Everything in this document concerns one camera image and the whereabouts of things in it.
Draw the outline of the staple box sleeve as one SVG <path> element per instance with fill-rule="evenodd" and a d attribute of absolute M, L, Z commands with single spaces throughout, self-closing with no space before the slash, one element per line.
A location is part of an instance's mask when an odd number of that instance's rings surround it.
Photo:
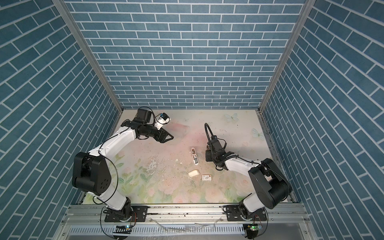
<path fill-rule="evenodd" d="M 202 181 L 203 182 L 211 182 L 212 181 L 212 175 L 202 175 Z"/>

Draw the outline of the staple box tray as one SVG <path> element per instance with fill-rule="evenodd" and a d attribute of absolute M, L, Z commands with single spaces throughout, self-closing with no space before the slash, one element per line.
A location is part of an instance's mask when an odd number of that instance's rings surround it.
<path fill-rule="evenodd" d="M 193 171 L 188 172 L 188 176 L 189 176 L 190 178 L 193 178 L 193 177 L 195 177 L 195 176 L 198 176 L 199 174 L 200 174 L 200 172 L 199 172 L 198 170 L 193 170 Z"/>

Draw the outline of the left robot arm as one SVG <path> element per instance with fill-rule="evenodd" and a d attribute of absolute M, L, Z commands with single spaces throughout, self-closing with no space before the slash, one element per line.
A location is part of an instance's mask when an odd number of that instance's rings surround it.
<path fill-rule="evenodd" d="M 129 211 L 129 199 L 118 192 L 118 184 L 113 185 L 108 164 L 113 166 L 116 180 L 119 173 L 112 158 L 135 140 L 153 138 L 166 143 L 174 137 L 163 129 L 170 122 L 166 113 L 155 113 L 149 107 L 140 107 L 133 120 L 124 120 L 115 134 L 88 152 L 79 152 L 74 157 L 72 185 L 107 205 L 115 212 Z"/>

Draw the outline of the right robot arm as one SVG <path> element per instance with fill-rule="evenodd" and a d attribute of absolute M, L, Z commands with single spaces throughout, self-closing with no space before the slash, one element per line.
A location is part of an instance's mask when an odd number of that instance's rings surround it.
<path fill-rule="evenodd" d="M 208 137 L 206 161 L 213 162 L 218 171 L 232 171 L 250 178 L 254 191 L 239 203 L 243 215 L 262 208 L 273 209 L 292 191 L 291 184 L 273 160 L 253 161 L 226 152 L 217 136 Z"/>

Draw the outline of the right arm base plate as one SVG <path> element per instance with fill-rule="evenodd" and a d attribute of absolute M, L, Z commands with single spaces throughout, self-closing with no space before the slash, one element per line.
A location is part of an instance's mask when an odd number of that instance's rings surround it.
<path fill-rule="evenodd" d="M 261 208 L 255 212 L 249 212 L 245 207 L 240 205 L 225 205 L 222 207 L 223 212 L 229 222 L 239 221 L 266 221 L 267 213 L 264 208 Z"/>

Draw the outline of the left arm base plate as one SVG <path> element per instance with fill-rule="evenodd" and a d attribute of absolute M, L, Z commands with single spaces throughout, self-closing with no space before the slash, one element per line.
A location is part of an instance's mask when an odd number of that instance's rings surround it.
<path fill-rule="evenodd" d="M 106 208 L 103 213 L 106 215 L 107 223 L 140 223 L 145 222 L 148 209 L 148 206 L 125 206 L 119 211 Z"/>

